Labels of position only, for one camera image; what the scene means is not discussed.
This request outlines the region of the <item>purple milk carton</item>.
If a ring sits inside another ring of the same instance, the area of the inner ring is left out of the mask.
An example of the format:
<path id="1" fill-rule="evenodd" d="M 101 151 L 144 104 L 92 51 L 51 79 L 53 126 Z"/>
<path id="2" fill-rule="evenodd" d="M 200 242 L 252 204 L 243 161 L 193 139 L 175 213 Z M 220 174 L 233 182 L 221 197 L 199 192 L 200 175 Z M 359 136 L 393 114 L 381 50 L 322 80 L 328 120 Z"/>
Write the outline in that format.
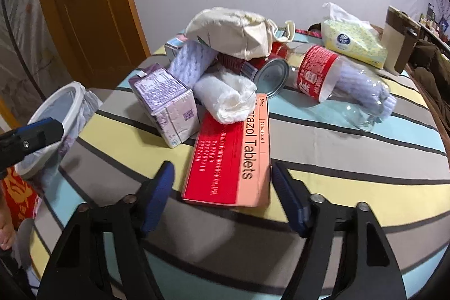
<path id="1" fill-rule="evenodd" d="M 147 116 L 170 148 L 185 142 L 200 128 L 193 91 L 156 63 L 129 79 Z"/>

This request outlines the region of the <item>red orange tablets box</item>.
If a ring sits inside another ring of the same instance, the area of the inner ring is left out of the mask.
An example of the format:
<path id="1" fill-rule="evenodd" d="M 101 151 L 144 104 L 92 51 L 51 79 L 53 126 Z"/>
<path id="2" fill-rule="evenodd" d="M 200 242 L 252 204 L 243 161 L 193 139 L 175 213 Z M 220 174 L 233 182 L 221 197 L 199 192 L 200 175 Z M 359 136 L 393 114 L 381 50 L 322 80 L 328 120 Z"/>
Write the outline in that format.
<path id="1" fill-rule="evenodd" d="M 205 114 L 182 199 L 209 206 L 266 206 L 270 164 L 268 99 L 257 94 L 253 112 L 242 122 L 225 125 Z"/>

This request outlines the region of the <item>clear plastic cola bottle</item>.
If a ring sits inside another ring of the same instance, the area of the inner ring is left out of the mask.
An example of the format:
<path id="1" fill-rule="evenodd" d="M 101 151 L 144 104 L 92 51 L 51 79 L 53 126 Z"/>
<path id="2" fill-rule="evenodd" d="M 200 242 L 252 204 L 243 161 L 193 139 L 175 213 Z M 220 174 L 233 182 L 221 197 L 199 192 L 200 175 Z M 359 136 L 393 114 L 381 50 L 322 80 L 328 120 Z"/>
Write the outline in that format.
<path id="1" fill-rule="evenodd" d="M 388 84 L 339 53 L 316 44 L 274 43 L 271 54 L 291 67 L 280 100 L 312 119 L 369 132 L 395 110 Z"/>

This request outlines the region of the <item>white foam net sleeve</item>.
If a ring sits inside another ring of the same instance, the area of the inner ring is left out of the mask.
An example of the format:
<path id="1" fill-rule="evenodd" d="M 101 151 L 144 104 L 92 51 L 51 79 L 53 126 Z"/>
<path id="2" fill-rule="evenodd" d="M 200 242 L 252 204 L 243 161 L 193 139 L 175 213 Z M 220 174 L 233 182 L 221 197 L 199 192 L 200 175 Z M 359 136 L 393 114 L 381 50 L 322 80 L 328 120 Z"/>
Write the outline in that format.
<path id="1" fill-rule="evenodd" d="M 188 40 L 168 67 L 168 71 L 189 88 L 194 87 L 210 67 L 218 52 L 202 43 Z"/>

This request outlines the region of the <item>red metal can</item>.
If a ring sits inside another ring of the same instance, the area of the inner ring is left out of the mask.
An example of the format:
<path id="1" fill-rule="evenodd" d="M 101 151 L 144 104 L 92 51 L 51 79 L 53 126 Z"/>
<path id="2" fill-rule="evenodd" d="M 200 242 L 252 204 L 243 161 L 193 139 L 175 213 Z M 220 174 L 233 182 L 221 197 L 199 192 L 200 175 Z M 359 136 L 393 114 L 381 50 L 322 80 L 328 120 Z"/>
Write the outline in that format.
<path id="1" fill-rule="evenodd" d="M 275 54 L 250 61 L 223 53 L 219 53 L 217 58 L 225 68 L 250 79 L 256 85 L 257 92 L 266 94 L 267 98 L 277 95 L 289 76 L 289 65 Z"/>

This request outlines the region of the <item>white tissue wad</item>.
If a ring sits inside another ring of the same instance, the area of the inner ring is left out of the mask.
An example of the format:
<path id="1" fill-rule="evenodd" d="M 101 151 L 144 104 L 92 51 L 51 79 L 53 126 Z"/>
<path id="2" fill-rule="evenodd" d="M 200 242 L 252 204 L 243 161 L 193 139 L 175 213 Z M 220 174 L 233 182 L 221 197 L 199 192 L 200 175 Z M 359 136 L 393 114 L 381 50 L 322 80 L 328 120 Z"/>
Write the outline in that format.
<path id="1" fill-rule="evenodd" d="M 254 111 L 256 90 L 250 79 L 221 65 L 203 74 L 194 85 L 195 97 L 225 125 L 242 122 Z"/>

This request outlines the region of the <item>cream canvas tote bag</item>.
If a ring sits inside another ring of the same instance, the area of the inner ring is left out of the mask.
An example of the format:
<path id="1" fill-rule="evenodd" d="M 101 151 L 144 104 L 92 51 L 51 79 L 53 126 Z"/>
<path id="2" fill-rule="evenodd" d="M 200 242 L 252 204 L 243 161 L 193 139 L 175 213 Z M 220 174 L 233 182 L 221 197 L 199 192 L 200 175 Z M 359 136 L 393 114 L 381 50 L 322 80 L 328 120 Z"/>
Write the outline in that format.
<path id="1" fill-rule="evenodd" d="M 219 53 L 250 61 L 269 56 L 274 42 L 290 43 L 295 23 L 286 21 L 279 27 L 260 14 L 215 7 L 196 14 L 184 34 Z"/>

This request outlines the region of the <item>white trash bin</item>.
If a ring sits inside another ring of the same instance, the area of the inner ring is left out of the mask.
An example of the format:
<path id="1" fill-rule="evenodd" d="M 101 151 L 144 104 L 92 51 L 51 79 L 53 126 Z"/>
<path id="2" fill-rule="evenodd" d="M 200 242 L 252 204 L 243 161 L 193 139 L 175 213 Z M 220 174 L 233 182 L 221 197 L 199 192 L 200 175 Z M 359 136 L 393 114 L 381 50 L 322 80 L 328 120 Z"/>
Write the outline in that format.
<path id="1" fill-rule="evenodd" d="M 54 92 L 25 126 L 24 158 L 15 171 L 43 196 L 79 133 L 102 105 L 92 91 L 71 82 Z"/>

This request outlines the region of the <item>red bag on floor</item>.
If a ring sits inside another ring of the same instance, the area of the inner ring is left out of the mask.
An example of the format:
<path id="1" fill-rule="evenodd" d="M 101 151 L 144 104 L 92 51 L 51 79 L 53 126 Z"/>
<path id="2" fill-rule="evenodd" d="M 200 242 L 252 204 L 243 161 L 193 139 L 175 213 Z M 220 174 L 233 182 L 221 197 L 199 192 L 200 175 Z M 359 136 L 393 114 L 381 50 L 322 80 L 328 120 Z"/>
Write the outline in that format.
<path id="1" fill-rule="evenodd" d="M 33 187 L 17 174 L 15 168 L 7 169 L 6 177 L 1 180 L 1 189 L 15 229 L 18 229 L 25 219 L 36 217 L 41 199 Z"/>

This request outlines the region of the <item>striped bed sheet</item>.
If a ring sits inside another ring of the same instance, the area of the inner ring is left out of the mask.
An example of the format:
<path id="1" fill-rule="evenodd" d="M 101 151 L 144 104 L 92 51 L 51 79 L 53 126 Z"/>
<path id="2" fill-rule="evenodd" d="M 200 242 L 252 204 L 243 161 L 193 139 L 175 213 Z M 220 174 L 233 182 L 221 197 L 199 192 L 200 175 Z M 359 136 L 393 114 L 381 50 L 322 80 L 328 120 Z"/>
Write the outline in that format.
<path id="1" fill-rule="evenodd" d="M 106 206 L 135 192 L 165 160 L 175 184 L 146 244 L 167 299 L 279 299 L 303 240 L 277 197 L 261 209 L 218 209 L 181 199 L 192 144 L 169 148 L 135 98 L 133 66 L 65 155 L 33 225 L 30 256 L 42 275 L 63 227 L 82 202 Z M 408 74 L 384 74 L 397 108 L 363 132 L 328 100 L 312 104 L 285 87 L 269 100 L 271 158 L 330 202 L 367 202 L 386 232 L 408 296 L 438 267 L 449 245 L 449 161 L 429 108 Z"/>

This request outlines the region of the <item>orange wooden door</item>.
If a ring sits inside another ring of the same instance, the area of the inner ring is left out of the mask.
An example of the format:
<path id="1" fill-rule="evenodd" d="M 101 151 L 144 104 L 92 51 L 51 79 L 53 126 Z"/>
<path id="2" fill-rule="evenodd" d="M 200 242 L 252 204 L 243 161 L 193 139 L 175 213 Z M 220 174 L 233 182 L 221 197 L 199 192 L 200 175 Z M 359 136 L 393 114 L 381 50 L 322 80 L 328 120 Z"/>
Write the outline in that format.
<path id="1" fill-rule="evenodd" d="M 70 76 L 86 87 L 115 88 L 151 53 L 134 0 L 40 0 Z"/>

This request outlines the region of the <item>small blue white box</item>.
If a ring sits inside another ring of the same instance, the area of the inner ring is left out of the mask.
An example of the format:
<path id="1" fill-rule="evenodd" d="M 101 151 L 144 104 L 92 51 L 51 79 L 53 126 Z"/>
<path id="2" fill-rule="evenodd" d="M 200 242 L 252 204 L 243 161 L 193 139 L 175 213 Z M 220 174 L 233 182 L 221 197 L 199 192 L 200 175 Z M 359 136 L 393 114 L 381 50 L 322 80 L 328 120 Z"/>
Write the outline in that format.
<path id="1" fill-rule="evenodd" d="M 165 55 L 170 61 L 173 61 L 178 55 L 179 50 L 187 40 L 188 38 L 183 33 L 178 33 L 164 44 Z"/>

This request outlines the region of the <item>brown blanket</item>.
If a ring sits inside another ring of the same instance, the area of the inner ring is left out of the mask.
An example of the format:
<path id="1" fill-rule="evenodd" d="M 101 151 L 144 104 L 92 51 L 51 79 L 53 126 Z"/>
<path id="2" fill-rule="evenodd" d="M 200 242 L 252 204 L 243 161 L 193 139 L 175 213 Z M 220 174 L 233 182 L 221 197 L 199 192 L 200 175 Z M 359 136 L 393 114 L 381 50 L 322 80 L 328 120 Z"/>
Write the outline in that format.
<path id="1" fill-rule="evenodd" d="M 449 150 L 449 61 L 436 45 L 419 40 L 408 66 L 429 106 L 445 148 Z"/>

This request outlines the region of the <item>yellow tissue pack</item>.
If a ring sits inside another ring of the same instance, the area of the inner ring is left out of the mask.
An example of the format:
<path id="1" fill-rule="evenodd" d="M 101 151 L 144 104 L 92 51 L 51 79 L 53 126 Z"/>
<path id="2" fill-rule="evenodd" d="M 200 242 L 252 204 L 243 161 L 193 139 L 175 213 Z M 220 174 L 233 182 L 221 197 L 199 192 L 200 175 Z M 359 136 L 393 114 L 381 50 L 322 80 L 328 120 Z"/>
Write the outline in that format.
<path id="1" fill-rule="evenodd" d="M 383 69 L 388 57 L 379 33 L 368 21 L 361 21 L 332 2 L 324 3 L 321 35 L 323 45 L 332 51 Z"/>

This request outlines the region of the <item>red patterned mattress edge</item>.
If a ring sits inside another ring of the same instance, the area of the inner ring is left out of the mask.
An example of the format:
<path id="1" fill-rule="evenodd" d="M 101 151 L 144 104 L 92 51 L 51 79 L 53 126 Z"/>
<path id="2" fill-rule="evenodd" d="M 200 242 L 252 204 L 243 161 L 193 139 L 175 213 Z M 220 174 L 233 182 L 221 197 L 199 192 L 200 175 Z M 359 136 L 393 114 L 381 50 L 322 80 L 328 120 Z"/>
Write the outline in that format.
<path id="1" fill-rule="evenodd" d="M 322 38 L 322 34 L 321 34 L 320 30 L 315 30 L 315 29 L 313 29 L 313 30 L 300 30 L 300 29 L 296 29 L 295 32 L 297 34 L 302 34 L 302 35 L 305 35 L 305 36 L 308 36 L 308 37 L 315 37 L 315 38 L 318 38 L 318 39 Z"/>

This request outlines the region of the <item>brown cream handbag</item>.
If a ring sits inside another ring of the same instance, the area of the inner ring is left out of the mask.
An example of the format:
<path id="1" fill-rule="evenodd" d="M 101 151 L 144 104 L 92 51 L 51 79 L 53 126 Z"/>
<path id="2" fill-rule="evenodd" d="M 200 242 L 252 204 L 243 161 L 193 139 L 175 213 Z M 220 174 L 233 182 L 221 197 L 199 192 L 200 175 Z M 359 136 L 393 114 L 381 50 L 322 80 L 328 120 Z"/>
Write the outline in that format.
<path id="1" fill-rule="evenodd" d="M 387 51 L 384 69 L 393 75 L 401 74 L 419 40 L 421 25 L 408 14 L 388 7 L 381 44 Z"/>

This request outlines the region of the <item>cluttered shelf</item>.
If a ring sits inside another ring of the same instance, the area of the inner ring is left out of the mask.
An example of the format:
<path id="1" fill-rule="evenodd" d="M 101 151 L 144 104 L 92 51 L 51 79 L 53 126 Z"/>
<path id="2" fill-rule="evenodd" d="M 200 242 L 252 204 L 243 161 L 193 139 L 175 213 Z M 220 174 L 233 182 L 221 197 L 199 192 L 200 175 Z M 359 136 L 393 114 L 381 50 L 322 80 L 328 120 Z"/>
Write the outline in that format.
<path id="1" fill-rule="evenodd" d="M 444 44 L 449 45 L 449 37 L 446 36 L 449 23 L 443 17 L 440 21 L 437 21 L 436 12 L 431 3 L 428 3 L 426 13 L 420 14 L 419 23 L 434 37 L 437 37 Z"/>

